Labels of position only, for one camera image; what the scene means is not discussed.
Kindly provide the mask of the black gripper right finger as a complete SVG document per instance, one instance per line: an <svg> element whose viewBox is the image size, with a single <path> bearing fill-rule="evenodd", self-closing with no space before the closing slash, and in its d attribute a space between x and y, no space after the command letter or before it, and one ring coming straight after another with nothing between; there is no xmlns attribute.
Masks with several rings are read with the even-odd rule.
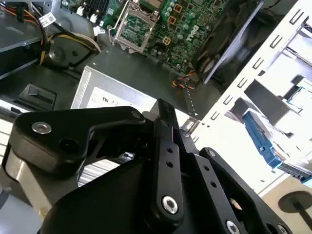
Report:
<svg viewBox="0 0 312 234"><path fill-rule="evenodd" d="M289 234L286 223L212 148L198 150L189 134L179 139L204 195L214 234Z"/></svg>

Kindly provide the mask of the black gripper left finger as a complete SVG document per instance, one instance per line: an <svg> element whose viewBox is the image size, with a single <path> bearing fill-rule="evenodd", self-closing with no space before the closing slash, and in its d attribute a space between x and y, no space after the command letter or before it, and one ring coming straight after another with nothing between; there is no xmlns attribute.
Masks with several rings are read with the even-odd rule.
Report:
<svg viewBox="0 0 312 234"><path fill-rule="evenodd" d="M128 162L170 159L181 173L176 112L161 99L156 106L155 120L130 106L22 114L13 124L4 170L47 215L70 192Z"/></svg>

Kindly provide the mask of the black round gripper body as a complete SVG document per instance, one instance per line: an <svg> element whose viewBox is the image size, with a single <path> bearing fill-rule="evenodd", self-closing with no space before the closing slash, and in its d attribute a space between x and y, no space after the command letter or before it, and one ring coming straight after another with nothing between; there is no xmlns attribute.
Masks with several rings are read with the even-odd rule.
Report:
<svg viewBox="0 0 312 234"><path fill-rule="evenodd" d="M179 165L128 162L70 192L50 210L43 234L218 234L206 202L187 194Z"/></svg>

